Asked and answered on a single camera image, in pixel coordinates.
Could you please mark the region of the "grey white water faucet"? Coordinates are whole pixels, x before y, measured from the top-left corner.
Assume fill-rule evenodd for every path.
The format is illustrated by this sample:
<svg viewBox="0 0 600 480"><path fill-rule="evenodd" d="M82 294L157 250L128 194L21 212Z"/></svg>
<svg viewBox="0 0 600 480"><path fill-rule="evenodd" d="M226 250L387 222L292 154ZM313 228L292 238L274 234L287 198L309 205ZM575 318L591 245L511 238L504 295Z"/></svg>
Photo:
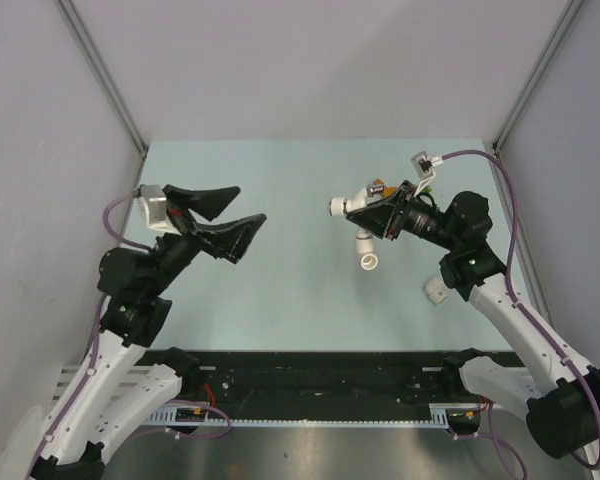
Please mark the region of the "grey white water faucet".
<svg viewBox="0 0 600 480"><path fill-rule="evenodd" d="M345 218L347 214L367 207L367 186L351 198L332 197L328 203L329 215L334 218Z"/></svg>

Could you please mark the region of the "white elbow pipe fitting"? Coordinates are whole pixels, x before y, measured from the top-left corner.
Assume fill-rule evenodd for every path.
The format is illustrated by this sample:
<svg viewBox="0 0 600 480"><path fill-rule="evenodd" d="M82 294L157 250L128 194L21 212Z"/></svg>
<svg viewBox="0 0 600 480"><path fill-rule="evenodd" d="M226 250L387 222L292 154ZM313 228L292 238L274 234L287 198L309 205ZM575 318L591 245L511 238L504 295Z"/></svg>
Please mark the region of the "white elbow pipe fitting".
<svg viewBox="0 0 600 480"><path fill-rule="evenodd" d="M359 230L355 236L355 250L359 257L360 267L364 271L373 271L379 264L379 258L374 250L373 235L365 230Z"/></svg>
<svg viewBox="0 0 600 480"><path fill-rule="evenodd" d="M429 300L435 304L441 304L448 296L448 288L441 277L436 276L430 279L424 287Z"/></svg>

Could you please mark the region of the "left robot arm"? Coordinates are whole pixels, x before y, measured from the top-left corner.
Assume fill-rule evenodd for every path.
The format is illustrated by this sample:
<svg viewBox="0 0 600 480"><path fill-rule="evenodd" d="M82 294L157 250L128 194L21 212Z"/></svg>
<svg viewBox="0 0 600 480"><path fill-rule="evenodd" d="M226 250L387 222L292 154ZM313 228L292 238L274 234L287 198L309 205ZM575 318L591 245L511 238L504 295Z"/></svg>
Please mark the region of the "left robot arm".
<svg viewBox="0 0 600 480"><path fill-rule="evenodd" d="M48 414L28 479L99 479L118 448L162 405L194 397L199 361L172 347L119 400L121 380L152 345L172 303L163 293L200 253L233 264L245 255L264 214L216 218L241 190L141 185L111 201L102 221L119 242L98 266L102 297L91 345Z"/></svg>

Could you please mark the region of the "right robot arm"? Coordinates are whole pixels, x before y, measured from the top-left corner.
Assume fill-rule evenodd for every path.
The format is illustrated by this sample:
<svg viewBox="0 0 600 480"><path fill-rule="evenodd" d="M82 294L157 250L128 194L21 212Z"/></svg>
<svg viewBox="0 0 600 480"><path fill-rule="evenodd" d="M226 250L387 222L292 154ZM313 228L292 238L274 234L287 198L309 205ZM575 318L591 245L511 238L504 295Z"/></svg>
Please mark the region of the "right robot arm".
<svg viewBox="0 0 600 480"><path fill-rule="evenodd" d="M583 466L600 469L600 368L564 339L521 298L510 270L488 244L489 202L462 191L446 210L405 182L362 190L347 220L379 239L407 232L445 249L444 285L480 312L504 337L531 376L524 383L486 355L475 352L443 373L441 388L453 401L478 394L526 423L538 446L553 458L575 456L592 444L598 457Z"/></svg>

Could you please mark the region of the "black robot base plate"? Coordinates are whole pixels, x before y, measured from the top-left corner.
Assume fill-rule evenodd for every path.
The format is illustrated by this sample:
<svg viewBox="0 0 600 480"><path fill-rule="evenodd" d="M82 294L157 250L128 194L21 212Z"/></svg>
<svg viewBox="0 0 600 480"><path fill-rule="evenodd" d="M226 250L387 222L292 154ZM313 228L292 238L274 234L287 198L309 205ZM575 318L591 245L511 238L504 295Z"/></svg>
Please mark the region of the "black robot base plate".
<svg viewBox="0 0 600 480"><path fill-rule="evenodd" d="M196 351L216 405L231 418L398 420L426 406L479 409L454 391L440 352Z"/></svg>

